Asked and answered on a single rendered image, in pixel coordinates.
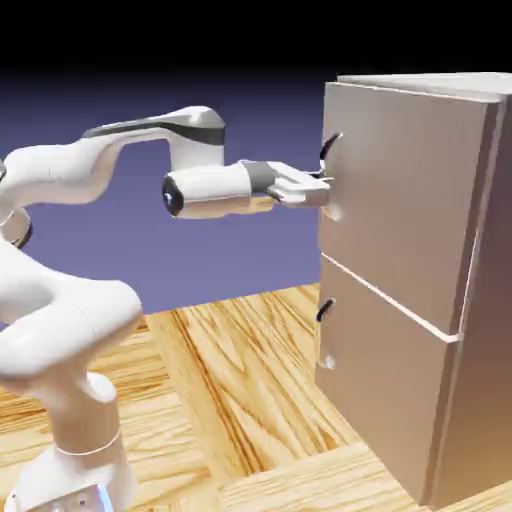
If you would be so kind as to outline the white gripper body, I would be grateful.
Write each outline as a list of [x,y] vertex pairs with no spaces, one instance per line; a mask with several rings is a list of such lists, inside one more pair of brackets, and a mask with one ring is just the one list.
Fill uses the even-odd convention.
[[317,208],[329,202],[330,183],[322,173],[305,172],[282,162],[271,162],[275,172],[270,196],[292,208]]

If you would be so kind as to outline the long curved dark handle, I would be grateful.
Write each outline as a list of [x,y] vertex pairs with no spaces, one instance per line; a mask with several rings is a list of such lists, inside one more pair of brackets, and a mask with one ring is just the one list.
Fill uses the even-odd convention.
[[[329,193],[331,195],[333,190],[332,183],[334,182],[333,177],[329,177],[327,175],[327,161],[328,161],[328,154],[329,151],[332,149],[332,147],[335,145],[335,143],[343,136],[342,133],[335,132],[333,133],[324,143],[322,146],[322,149],[320,151],[320,169],[319,169],[319,176],[320,180],[326,184],[329,185]],[[333,220],[333,221],[339,221],[342,216],[341,207],[332,199],[329,198],[328,202],[324,206],[324,213],[325,215]]]

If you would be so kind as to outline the large tan cabinet door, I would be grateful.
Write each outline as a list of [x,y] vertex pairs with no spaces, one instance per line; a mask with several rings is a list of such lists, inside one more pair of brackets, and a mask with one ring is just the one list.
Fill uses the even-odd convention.
[[500,99],[331,83],[321,250],[441,332],[457,331]]

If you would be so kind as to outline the tan wooden cabinet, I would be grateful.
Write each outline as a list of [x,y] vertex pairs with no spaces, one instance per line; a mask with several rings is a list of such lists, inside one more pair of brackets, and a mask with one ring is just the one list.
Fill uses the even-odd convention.
[[[475,219],[431,499],[441,508],[512,480],[512,74],[341,76],[331,83],[500,99]],[[320,247],[321,259],[328,257]],[[382,293],[352,271],[358,279]],[[407,313],[431,325],[392,298]]]

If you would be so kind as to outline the small tan cabinet door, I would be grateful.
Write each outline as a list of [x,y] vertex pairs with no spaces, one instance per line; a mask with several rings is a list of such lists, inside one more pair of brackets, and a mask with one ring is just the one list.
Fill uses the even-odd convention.
[[459,338],[404,311],[382,293],[321,259],[319,306],[336,361],[316,383],[418,503],[431,499]]

